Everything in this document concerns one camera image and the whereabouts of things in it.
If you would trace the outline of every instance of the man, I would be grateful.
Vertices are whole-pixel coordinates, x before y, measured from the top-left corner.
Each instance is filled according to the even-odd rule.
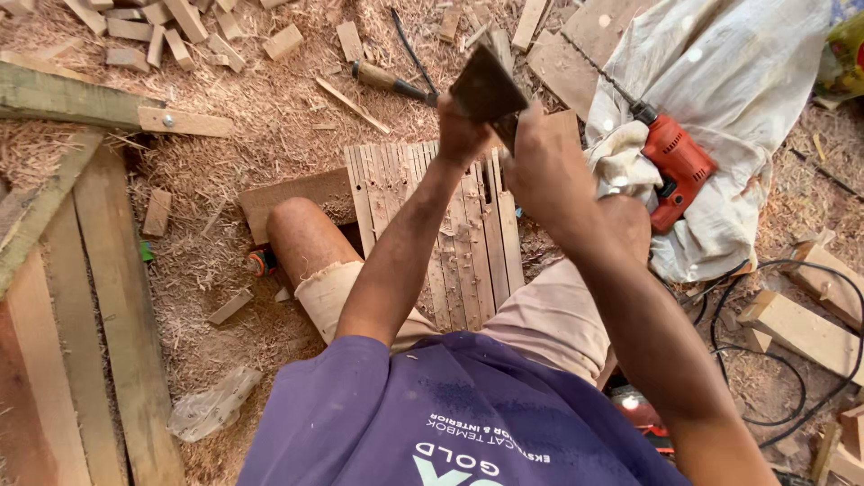
[[[568,259],[478,333],[442,336],[414,309],[450,197],[490,136],[447,95],[438,112],[438,156],[365,263],[311,201],[271,215],[276,257],[329,346],[276,376],[238,484],[777,484],[645,269],[645,208],[596,201],[577,140],[547,132],[539,103],[519,119],[506,178]],[[610,341],[680,473],[594,387]]]

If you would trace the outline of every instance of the plastic bag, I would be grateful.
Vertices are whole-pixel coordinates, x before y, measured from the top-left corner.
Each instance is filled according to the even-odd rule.
[[[260,371],[241,366],[204,393],[186,395],[174,405],[168,430],[186,442],[195,442],[233,424],[239,417],[237,410],[262,376]]]

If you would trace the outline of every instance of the red power drill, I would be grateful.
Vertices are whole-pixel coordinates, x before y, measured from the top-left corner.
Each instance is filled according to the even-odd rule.
[[[659,114],[653,106],[630,96],[618,82],[592,61],[569,35],[563,35],[588,64],[624,97],[633,117],[648,125],[648,139],[645,140],[642,155],[657,167],[660,177],[663,178],[663,187],[657,189],[659,206],[651,213],[651,230],[654,234],[667,234],[675,221],[684,214],[684,209],[696,198],[708,176],[717,171],[717,163],[693,141],[690,134],[681,128],[674,118]]]

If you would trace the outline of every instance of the hand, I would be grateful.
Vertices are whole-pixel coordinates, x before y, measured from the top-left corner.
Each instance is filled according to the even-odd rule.
[[[565,221],[588,222],[584,216],[597,206],[596,182],[579,137],[551,130],[540,101],[519,116],[515,151],[502,162],[507,188],[531,218],[553,238]]]
[[[488,124],[475,124],[461,114],[449,93],[438,97],[438,125],[441,132],[438,158],[462,170],[467,169],[492,136]]]

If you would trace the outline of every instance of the white cloth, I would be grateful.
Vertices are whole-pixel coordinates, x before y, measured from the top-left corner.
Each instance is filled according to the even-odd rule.
[[[813,87],[828,34],[824,0],[664,0],[638,16],[606,70],[632,95],[675,118],[717,162],[651,265],[676,282],[715,278],[752,257],[771,155]],[[652,210],[657,169],[641,155],[648,131],[600,79],[585,130],[598,196],[640,198]]]

